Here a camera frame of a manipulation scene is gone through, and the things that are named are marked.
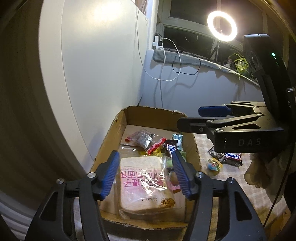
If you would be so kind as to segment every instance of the dark snack bag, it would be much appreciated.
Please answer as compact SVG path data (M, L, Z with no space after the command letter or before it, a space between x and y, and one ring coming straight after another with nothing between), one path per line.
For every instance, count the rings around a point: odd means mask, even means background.
M214 151L214 147L212 147L211 149L209 149L209 150L208 150L208 153L209 153L212 157L216 158L217 160L220 160L220 159L223 157L223 154L222 154L222 153L218 153L218 152L215 152L215 151Z
M177 140L165 140L163 143L165 155L172 158L171 152L175 151L177 149Z
M225 153L220 159L222 164L226 163L232 166L241 167L242 166L242 157L241 153Z

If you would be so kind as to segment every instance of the window sill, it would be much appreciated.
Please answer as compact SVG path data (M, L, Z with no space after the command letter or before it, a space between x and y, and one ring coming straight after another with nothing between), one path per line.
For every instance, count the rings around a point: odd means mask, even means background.
M166 61L165 62L167 64L171 64L173 62L176 63L176 64L180 63L179 57L178 56L176 57L176 54L177 53L175 53L175 52L165 51L165 55L166 55ZM208 60L205 60L205 59L202 59L202 58L199 60L198 58L187 55L187 54L180 54L180 57L181 57L182 64L185 64L185 65L199 66L200 63L201 63L201 66L206 66L206 67L209 67L211 69L219 69L224 73L235 74L236 76L240 75L238 72L236 72L234 70L231 70L231 69L229 69L227 67L224 67L222 65L213 63L211 61L208 61ZM163 50L154 50L153 60L155 62L157 62L157 63L163 63L163 60L164 60ZM247 77L245 77L243 75L241 75L241 78L244 78L247 81L249 81L250 83L252 83L253 85L260 87L259 84L253 79L247 78Z

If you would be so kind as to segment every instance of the window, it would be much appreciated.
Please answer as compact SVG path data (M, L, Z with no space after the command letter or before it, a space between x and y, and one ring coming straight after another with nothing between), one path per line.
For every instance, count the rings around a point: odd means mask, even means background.
M221 11L228 13L234 19L238 30L235 39L240 43L242 43L244 35L263 33L262 11L250 1L221 0ZM230 27L229 23L222 18L220 26L222 31L229 28L227 26Z
M204 57L209 57L211 54L213 38L170 27L165 27L164 36L174 41L180 51ZM166 41L165 39L163 46L165 48L175 48L171 41Z
M170 17L207 25L208 15L217 9L217 0L172 0Z
M207 26L207 17L209 13L220 10L232 16L238 34L233 41L221 42L217 59L219 64L226 65L228 57L233 53L241 54L243 36L256 33L269 34L284 62L288 63L289 32L281 19L266 5L261 4L260 8L256 4L258 1L255 0L159 0L156 30L163 37L173 40L179 50L208 59L217 40ZM223 34L230 34L231 26L224 18L217 17L214 22ZM164 46L174 49L168 41L164 41Z

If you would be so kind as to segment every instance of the black cable wire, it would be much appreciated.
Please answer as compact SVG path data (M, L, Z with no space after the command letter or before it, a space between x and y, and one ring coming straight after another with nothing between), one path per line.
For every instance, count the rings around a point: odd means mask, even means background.
M293 158L293 154L294 154L294 148L295 148L295 142L292 143L291 150L290 150L290 157L289 157L289 160L288 160L288 163L287 163L287 167L286 167L286 170L285 170L285 173L284 173L284 176L283 176L283 180L281 181L281 184L279 186L279 190L278 190L278 192L276 194L276 198L274 199L274 202L273 202L273 204L272 204L272 206L271 206L271 208L269 210L269 213L268 213L268 215L267 215L267 217L265 219L265 222L263 224L263 227L265 227L265 225L267 224L267 221L269 219L269 216L271 215L272 209L274 208L274 206L276 204L276 200L278 199L279 194L281 192L281 189L282 189L282 187L284 185L284 182L286 180L286 177L287 177L287 174L288 174L288 171L290 169L291 162L292 162L292 158Z
M198 59L200 60L200 58L199 58L197 55L195 55L195 54L193 54L193 53L190 53L189 51L187 51L187 50L186 50L185 48L183 48L182 46L179 46L179 47L182 48L182 49L184 49L184 50L185 50L186 52L188 52L189 54L191 54L191 56L196 57L196 58L198 58ZM175 56L174 61L172 62L172 68L173 68L173 71L174 71L175 73L179 73L179 72L176 72L175 69L174 69L174 62L175 62L175 60L176 60L177 55ZM194 74L188 74L188 73L183 73L183 72L180 72L180 74L196 75L196 74L198 73L198 71L200 70L201 65L202 65L202 61L200 60L200 66L198 67L196 73L194 73Z
M176 72L175 69L174 69L174 63L175 63L175 60L176 60L177 55L175 56L174 61L172 62L172 68L173 68L173 71L174 71L175 73L179 73L179 72ZM196 74L198 73L198 71L200 70L201 65L202 65L202 61L200 60L200 66L198 67L196 73L194 73L194 74L183 73L183 72L180 72L180 74L196 75Z
M157 31L155 31L155 34L156 34L156 35L159 35L159 36L162 38L162 36L161 36Z

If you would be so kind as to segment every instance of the blue gripper pad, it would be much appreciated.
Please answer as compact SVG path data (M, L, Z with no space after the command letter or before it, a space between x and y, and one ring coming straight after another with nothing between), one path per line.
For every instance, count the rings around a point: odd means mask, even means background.
M101 180L101 183L102 183L101 197L103 199L105 199L111 191L112 184L115 179L117 169L119 167L119 162L120 162L119 153L117 151L112 151L108 160L105 163L101 163L96 170L96 173L99 176L103 174L103 178Z
M183 195L188 200L195 199L195 196L198 193L198 186L194 180L196 171L193 165L186 163L178 150L172 152L171 154L174 171L176 173Z
M226 105L221 106L202 106L198 109L198 113L202 117L226 117L232 114L232 109Z

